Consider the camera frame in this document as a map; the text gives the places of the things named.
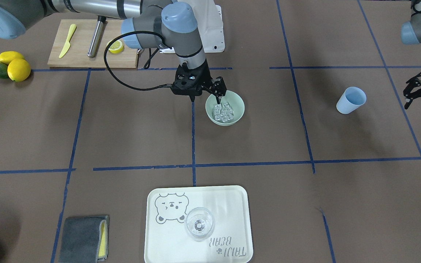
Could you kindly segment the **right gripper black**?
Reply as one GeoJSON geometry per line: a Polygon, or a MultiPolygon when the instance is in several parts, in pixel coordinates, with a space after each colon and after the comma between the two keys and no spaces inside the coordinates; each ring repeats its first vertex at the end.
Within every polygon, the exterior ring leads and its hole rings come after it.
{"type": "Polygon", "coordinates": [[[227,93],[227,86],[223,77],[211,77],[208,62],[205,60],[194,69],[190,69],[186,62],[179,65],[170,90],[175,95],[189,96],[192,103],[196,96],[201,96],[206,91],[216,97],[217,104],[221,104],[222,97],[227,93]]]}

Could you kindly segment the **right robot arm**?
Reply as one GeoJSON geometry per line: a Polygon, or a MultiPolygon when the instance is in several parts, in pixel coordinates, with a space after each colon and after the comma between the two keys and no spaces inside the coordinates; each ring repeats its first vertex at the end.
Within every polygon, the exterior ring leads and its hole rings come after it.
{"type": "Polygon", "coordinates": [[[173,49],[180,63],[170,88],[192,101],[203,91],[217,103],[227,87],[222,77],[213,78],[206,52],[223,38],[223,22],[212,0],[0,0],[0,38],[14,39],[54,13],[89,13],[100,22],[122,20],[121,34],[132,49],[173,49]]]}

